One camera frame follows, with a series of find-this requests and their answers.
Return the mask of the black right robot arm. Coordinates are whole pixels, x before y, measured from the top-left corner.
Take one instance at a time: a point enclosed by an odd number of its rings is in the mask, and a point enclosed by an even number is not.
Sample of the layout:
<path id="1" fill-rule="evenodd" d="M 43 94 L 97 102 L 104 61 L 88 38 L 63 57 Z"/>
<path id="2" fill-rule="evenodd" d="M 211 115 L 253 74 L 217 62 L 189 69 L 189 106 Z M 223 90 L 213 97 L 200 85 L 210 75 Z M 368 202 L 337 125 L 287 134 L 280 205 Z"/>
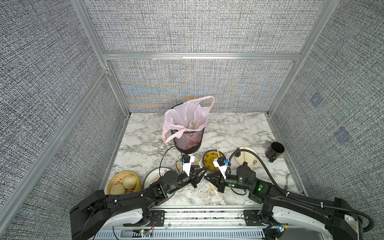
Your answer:
<path id="1" fill-rule="evenodd" d="M 221 193 L 225 188 L 247 191 L 249 199 L 262 206 L 257 221 L 265 225 L 293 225 L 333 240 L 361 240 L 375 226 L 372 217 L 340 198 L 327 201 L 291 193 L 258 179 L 247 164 L 239 166 L 235 175 L 211 173 L 205 179 Z"/>

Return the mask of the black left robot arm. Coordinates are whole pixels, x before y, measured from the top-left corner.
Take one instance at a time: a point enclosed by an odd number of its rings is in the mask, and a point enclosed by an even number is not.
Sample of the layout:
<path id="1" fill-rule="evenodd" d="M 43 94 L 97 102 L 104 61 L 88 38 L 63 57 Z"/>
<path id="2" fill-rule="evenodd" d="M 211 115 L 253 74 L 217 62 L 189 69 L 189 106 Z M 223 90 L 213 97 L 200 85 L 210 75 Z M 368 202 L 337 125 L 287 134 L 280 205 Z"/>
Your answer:
<path id="1" fill-rule="evenodd" d="M 168 201 L 170 195 L 191 185 L 196 188 L 204 178 L 207 168 L 192 166 L 190 175 L 168 171 L 149 187 L 130 194 L 106 195 L 97 190 L 70 210 L 71 235 L 73 240 L 86 240 L 93 237 L 110 218 L 141 210 L 142 218 L 148 220 L 150 208 Z"/>

